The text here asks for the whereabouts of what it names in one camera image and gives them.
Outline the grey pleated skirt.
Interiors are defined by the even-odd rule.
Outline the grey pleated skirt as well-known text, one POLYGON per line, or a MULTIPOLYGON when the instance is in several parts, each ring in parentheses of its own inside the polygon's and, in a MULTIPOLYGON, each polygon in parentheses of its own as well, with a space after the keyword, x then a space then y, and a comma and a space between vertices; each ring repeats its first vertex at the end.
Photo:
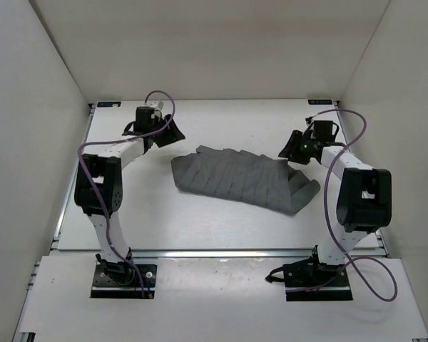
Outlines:
POLYGON ((320 183, 266 155, 197 147, 174 157, 171 169, 181 192, 231 200, 294 215, 320 191, 320 183))

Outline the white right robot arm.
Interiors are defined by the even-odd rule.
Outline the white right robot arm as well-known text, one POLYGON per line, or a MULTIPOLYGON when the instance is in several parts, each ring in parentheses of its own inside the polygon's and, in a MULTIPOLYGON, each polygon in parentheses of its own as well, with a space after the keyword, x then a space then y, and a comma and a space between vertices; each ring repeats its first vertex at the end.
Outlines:
POLYGON ((359 242, 390 223, 392 176, 362 162, 337 142, 337 123, 312 118, 306 122, 305 131, 292 132, 280 156, 302 165, 316 160, 327 168, 328 177, 340 180, 337 221, 328 224, 329 237, 307 259, 282 268, 287 286, 309 291, 336 279, 359 242))

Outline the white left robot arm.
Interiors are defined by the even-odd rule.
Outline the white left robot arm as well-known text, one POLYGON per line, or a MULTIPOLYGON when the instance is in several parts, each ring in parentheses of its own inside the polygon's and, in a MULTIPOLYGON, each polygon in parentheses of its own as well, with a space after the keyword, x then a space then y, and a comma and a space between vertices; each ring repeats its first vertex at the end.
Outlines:
POLYGON ((147 281, 126 243, 118 211, 123 201, 123 169, 145 155, 153 145, 165 147, 184 140, 174 123, 175 110, 162 114, 161 102, 138 106, 135 120, 117 140, 88 142, 78 149, 75 204, 93 225, 101 252, 101 271, 120 287, 145 289, 147 281))

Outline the right blue corner label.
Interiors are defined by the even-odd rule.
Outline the right blue corner label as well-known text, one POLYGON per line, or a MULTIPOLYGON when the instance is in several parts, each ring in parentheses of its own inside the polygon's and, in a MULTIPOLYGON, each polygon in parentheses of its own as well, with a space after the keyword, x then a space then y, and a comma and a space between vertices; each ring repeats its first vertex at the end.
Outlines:
POLYGON ((308 99, 309 105, 332 105, 333 102, 329 99, 308 99))

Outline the blue corner label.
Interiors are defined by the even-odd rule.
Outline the blue corner label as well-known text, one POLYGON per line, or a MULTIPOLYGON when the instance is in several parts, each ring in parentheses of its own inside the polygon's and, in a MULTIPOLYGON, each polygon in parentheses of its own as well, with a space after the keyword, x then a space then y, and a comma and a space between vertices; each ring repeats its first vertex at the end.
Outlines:
POLYGON ((121 106, 121 101, 99 101, 96 104, 97 108, 118 108, 121 106))
POLYGON ((332 105, 333 102, 329 99, 308 99, 309 105, 332 105))

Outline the left blue corner label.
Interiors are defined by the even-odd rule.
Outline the left blue corner label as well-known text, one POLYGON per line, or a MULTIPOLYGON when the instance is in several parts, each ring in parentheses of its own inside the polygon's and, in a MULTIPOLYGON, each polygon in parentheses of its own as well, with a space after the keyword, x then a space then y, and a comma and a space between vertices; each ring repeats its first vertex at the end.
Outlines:
POLYGON ((118 108, 121 106, 121 101, 99 101, 96 104, 97 108, 118 108))

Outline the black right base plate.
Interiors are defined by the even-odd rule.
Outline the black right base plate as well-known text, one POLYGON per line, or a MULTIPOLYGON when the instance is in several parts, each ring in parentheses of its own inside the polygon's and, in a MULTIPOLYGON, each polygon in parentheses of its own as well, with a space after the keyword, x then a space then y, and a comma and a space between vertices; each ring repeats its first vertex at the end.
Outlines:
POLYGON ((287 302, 352 301, 346 271, 315 271, 308 261, 283 264, 287 302))

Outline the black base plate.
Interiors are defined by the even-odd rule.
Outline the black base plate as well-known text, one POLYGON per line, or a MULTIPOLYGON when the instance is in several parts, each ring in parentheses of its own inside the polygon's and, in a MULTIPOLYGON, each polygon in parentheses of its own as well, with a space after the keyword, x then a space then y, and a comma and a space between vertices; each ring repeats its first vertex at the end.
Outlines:
POLYGON ((125 278, 113 276, 97 264, 93 274, 90 297, 93 299, 143 299, 156 295, 157 264, 137 264, 143 278, 143 286, 132 269, 125 278))
POLYGON ((287 302, 352 301, 346 271, 315 271, 308 261, 283 264, 287 302))

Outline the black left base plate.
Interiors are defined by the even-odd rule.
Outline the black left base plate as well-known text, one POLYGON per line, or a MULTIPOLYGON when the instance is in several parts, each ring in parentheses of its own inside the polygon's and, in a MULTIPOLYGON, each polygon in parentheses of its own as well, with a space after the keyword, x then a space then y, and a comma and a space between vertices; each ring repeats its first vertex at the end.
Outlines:
POLYGON ((113 276, 97 264, 93 274, 90 297, 93 299, 143 299, 156 295, 157 264, 137 264, 143 278, 143 286, 132 269, 125 278, 113 276))

